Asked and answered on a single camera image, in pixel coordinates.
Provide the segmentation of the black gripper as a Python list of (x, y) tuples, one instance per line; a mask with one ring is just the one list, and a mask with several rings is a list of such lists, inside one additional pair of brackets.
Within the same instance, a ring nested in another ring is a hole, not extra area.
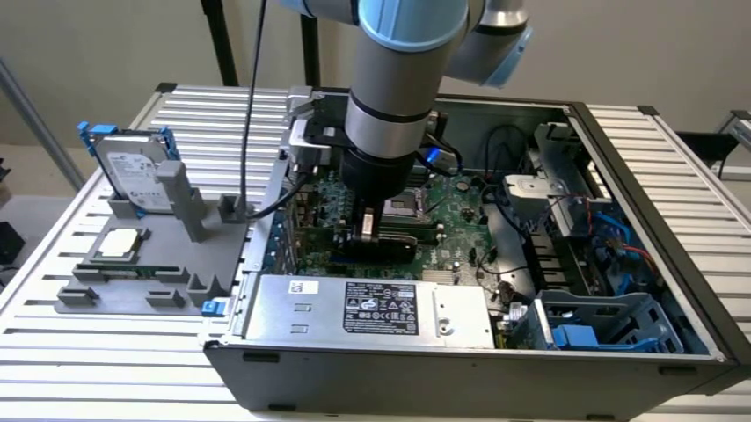
[(353, 194), (352, 229), (347, 248), (357, 254), (380, 249), (380, 222), (385, 201), (405, 189), (413, 166), (413, 153), (397, 158), (380, 158), (357, 148), (343, 152), (340, 180)]

